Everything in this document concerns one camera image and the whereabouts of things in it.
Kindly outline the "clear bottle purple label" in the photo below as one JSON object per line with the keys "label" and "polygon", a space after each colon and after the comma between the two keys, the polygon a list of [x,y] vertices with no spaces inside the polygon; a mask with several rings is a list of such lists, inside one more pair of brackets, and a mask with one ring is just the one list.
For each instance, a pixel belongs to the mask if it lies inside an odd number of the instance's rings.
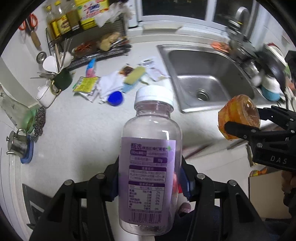
{"label": "clear bottle purple label", "polygon": [[173,226],[182,162],[182,131],[171,119],[173,100],[173,92],[163,86],[140,88],[136,115],[122,130],[119,223],[134,235],[164,235]]}

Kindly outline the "pink slipper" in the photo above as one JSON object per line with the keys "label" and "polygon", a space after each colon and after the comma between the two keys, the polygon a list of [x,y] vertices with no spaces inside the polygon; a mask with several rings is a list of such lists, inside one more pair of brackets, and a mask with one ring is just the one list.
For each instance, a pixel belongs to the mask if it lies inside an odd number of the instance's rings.
{"label": "pink slipper", "polygon": [[179,209],[178,209],[178,215],[186,215],[188,213],[190,213],[192,210],[191,204],[189,204],[188,202],[184,202],[180,205]]}

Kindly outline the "oil bottle yellow label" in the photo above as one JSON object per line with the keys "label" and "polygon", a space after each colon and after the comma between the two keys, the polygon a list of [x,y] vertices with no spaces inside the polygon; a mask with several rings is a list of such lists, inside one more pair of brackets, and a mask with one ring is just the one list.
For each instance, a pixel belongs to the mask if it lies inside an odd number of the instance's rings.
{"label": "oil bottle yellow label", "polygon": [[65,11],[62,8],[61,1],[55,1],[55,8],[56,22],[61,35],[63,35],[71,30],[70,23],[68,21]]}

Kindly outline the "orange handled scissors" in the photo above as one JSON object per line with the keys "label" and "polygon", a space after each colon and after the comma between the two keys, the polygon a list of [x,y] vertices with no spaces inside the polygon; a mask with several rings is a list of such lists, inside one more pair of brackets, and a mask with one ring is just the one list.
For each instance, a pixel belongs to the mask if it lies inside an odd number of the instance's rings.
{"label": "orange handled scissors", "polygon": [[41,42],[37,36],[36,33],[36,27],[38,26],[38,18],[34,13],[29,14],[28,17],[22,22],[22,24],[18,27],[20,31],[25,31],[30,38],[32,39],[32,42],[34,46],[37,49],[41,48]]}

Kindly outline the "black frying pan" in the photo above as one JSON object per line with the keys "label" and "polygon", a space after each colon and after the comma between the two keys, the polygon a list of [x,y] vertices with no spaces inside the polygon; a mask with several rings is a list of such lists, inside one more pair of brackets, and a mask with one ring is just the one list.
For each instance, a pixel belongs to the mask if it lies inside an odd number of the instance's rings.
{"label": "black frying pan", "polygon": [[271,73],[278,83],[280,84],[280,89],[285,92],[285,67],[276,57],[264,51],[255,51],[257,56],[257,62],[262,66],[266,74]]}

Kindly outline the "yellow green snack packet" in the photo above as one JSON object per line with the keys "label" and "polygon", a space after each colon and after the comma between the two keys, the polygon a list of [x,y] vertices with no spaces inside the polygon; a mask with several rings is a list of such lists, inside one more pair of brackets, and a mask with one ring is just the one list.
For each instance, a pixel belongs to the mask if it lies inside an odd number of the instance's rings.
{"label": "yellow green snack packet", "polygon": [[98,94],[97,84],[100,78],[95,77],[80,77],[72,88],[73,93],[77,93],[86,98],[96,97]]}

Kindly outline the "blue bottle cap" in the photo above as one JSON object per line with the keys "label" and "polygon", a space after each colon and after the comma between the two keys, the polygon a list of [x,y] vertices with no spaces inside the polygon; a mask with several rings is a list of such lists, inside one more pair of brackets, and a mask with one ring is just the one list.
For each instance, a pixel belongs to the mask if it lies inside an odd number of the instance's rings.
{"label": "blue bottle cap", "polygon": [[121,105],[123,102],[123,95],[121,91],[112,92],[112,94],[107,99],[108,104],[111,106]]}

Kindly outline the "yellow scrub brush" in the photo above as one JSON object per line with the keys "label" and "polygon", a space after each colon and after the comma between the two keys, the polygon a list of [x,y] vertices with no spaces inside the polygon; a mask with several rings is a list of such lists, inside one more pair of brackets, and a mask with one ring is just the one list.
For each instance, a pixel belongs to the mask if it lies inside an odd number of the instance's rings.
{"label": "yellow scrub brush", "polygon": [[130,90],[132,90],[144,74],[145,68],[143,66],[138,66],[135,68],[128,76],[126,76],[121,92],[128,93]]}

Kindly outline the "white rice spoon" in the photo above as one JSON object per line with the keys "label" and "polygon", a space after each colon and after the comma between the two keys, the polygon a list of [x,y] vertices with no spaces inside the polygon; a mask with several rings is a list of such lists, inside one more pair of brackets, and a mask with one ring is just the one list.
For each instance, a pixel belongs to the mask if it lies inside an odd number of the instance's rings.
{"label": "white rice spoon", "polygon": [[48,56],[43,62],[43,69],[51,72],[51,73],[58,73],[56,60],[54,56]]}

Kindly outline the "pink blue plastic wrapper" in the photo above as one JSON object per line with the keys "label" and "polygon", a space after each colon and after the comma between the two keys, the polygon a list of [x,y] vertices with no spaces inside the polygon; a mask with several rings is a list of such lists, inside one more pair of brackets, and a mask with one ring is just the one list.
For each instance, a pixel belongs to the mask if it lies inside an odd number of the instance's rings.
{"label": "pink blue plastic wrapper", "polygon": [[95,77],[96,76],[96,59],[92,59],[86,68],[86,74],[85,77],[90,78],[90,77]]}

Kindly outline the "orange jelly cup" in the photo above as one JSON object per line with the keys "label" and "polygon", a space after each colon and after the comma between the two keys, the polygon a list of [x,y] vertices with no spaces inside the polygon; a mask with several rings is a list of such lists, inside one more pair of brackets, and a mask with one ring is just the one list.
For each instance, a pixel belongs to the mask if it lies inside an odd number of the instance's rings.
{"label": "orange jelly cup", "polygon": [[244,94],[233,97],[218,112],[219,131],[227,140],[237,139],[237,137],[234,137],[226,132],[224,125],[228,121],[253,126],[256,128],[260,127],[258,109],[251,98]]}

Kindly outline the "white printed sachet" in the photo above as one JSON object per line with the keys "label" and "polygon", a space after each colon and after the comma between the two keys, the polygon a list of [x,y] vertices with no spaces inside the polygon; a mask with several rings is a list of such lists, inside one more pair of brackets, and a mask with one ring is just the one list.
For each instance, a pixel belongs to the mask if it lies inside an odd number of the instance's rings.
{"label": "white printed sachet", "polygon": [[169,76],[159,68],[159,59],[156,57],[146,58],[140,61],[138,65],[145,69],[145,73],[154,82],[169,79]]}

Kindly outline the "steel wool scrubber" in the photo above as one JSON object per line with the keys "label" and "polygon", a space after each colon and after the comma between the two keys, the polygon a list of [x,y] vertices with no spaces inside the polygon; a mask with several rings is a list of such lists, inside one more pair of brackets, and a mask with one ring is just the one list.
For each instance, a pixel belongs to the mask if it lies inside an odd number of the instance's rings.
{"label": "steel wool scrubber", "polygon": [[34,124],[33,124],[33,135],[31,136],[31,140],[33,142],[37,142],[39,137],[43,135],[43,128],[46,123],[46,108],[41,106],[40,108],[37,109],[36,115],[34,117]]}

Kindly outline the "brown sauce packet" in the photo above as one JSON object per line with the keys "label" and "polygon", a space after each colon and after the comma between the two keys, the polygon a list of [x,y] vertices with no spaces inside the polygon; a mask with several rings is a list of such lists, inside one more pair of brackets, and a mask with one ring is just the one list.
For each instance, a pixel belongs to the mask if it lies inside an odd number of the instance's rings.
{"label": "brown sauce packet", "polygon": [[132,73],[134,68],[126,65],[124,66],[118,73],[124,77],[127,77],[130,73]]}

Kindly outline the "white paper towel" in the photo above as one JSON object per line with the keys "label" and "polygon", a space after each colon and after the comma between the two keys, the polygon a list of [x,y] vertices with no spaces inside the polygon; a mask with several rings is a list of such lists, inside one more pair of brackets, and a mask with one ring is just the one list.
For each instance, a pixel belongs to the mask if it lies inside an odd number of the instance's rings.
{"label": "white paper towel", "polygon": [[109,75],[100,77],[97,83],[97,90],[99,95],[99,103],[107,102],[108,97],[116,91],[121,91],[123,88],[125,77],[118,71],[114,71]]}

